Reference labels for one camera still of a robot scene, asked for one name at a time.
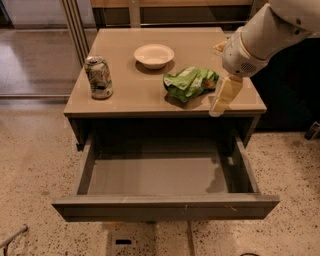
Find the wall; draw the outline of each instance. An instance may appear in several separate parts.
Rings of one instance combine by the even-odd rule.
[[[63,27],[60,0],[2,0],[16,28]],[[90,0],[78,0],[85,27],[95,26]]]

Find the terrazzo floor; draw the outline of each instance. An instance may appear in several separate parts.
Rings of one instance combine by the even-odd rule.
[[[254,133],[247,149],[259,188],[281,200],[264,220],[67,223],[51,203],[71,193],[81,152],[64,107],[65,102],[0,101],[0,242],[29,227],[10,244],[9,255],[319,255],[319,139],[305,140],[300,132]],[[120,239],[132,244],[117,244]]]

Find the aluminum can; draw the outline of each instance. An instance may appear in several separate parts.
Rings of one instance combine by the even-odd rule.
[[[112,80],[107,61],[102,56],[89,56],[85,60],[91,96],[95,99],[106,99],[113,94]]]

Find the green snack bag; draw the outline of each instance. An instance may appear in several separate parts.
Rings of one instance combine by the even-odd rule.
[[[164,74],[163,84],[171,97],[187,102],[215,90],[219,75],[205,68],[186,67],[176,75]]]

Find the drawer front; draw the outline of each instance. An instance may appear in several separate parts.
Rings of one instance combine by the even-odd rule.
[[[97,122],[73,194],[52,205],[66,221],[265,218],[279,197],[260,193],[232,122],[217,120]]]

